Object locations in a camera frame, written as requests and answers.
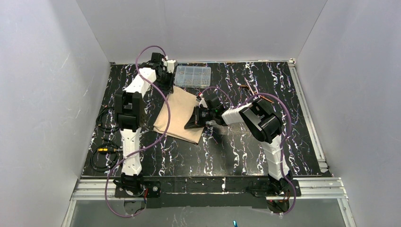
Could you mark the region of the beige cloth napkin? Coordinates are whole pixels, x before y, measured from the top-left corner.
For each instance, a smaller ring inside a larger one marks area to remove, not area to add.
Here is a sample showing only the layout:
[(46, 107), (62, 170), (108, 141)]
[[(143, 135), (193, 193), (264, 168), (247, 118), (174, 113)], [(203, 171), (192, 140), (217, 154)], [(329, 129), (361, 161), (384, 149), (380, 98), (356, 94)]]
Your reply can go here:
[(187, 142), (198, 144), (203, 128), (184, 129), (190, 119), (193, 108), (199, 104), (196, 96), (185, 90), (174, 86), (174, 92), (167, 97), (170, 106), (170, 124), (168, 122), (168, 110), (166, 103), (163, 104), (156, 121), (153, 124), (153, 131), (162, 134), (166, 129), (167, 135)]

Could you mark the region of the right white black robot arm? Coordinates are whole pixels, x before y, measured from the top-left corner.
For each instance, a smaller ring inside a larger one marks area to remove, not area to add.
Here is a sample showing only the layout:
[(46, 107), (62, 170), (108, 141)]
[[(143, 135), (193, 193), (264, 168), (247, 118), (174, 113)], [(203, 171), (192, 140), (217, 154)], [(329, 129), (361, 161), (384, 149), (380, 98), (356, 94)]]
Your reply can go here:
[(254, 138), (261, 142), (268, 164), (268, 176), (274, 180), (289, 178), (289, 167), (281, 150), (282, 120), (274, 113), (270, 103), (261, 98), (253, 98), (240, 107), (224, 107), (217, 97), (197, 99), (199, 104), (193, 108), (185, 129), (202, 128), (206, 122), (215, 121), (218, 125), (229, 126), (244, 123)]

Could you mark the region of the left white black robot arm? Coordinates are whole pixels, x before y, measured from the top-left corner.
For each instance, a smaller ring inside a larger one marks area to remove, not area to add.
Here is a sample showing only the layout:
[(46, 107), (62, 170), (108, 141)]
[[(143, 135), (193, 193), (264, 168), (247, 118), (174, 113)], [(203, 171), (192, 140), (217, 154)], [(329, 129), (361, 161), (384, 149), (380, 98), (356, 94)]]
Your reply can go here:
[(142, 171), (138, 150), (141, 128), (146, 121), (143, 97), (151, 84), (156, 85), (163, 95), (172, 93), (176, 66), (176, 60), (154, 52), (148, 62), (139, 65), (133, 81), (114, 95), (115, 119), (122, 137), (123, 175), (138, 176)]

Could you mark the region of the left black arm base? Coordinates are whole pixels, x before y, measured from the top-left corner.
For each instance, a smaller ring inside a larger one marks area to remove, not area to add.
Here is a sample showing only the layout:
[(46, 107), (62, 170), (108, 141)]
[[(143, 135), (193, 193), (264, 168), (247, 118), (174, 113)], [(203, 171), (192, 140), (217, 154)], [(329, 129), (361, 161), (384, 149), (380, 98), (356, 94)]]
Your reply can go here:
[(161, 183), (159, 181), (145, 181), (140, 183), (139, 186), (136, 183), (125, 185), (119, 181), (113, 183), (116, 185), (114, 194), (116, 198), (158, 198), (161, 194)]

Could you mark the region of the clear plastic screw box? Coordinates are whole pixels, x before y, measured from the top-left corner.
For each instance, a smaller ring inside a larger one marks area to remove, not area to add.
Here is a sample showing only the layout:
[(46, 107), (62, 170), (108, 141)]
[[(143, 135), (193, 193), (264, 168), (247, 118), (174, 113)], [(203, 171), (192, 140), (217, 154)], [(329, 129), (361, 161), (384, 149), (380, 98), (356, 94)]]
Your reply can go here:
[(177, 87), (207, 88), (210, 86), (211, 67), (178, 66), (174, 84)]

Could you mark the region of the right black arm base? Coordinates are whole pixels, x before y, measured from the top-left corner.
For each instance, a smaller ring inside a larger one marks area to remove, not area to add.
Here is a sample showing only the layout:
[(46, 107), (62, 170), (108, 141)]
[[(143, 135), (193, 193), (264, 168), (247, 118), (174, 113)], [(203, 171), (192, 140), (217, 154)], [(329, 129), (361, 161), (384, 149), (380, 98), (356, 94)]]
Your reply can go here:
[(277, 196), (279, 198), (288, 198), (295, 196), (301, 196), (301, 189), (297, 180), (291, 181), (292, 185), (282, 178), (280, 181), (275, 179), (257, 179), (251, 181), (246, 187), (246, 192), (249, 192), (255, 197), (272, 197)]

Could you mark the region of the aluminium frame rail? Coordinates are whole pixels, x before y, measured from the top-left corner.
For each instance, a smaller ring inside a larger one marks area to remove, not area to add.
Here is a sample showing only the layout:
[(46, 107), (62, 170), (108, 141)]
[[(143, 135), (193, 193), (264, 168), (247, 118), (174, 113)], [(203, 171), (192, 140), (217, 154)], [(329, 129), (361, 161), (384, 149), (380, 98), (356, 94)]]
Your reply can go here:
[[(114, 196), (116, 186), (106, 179), (79, 179), (73, 190), (72, 200), (104, 200), (105, 188), (109, 200), (119, 200)], [(298, 178), (298, 189), (301, 192), (297, 199), (348, 199), (348, 194), (341, 178)]]

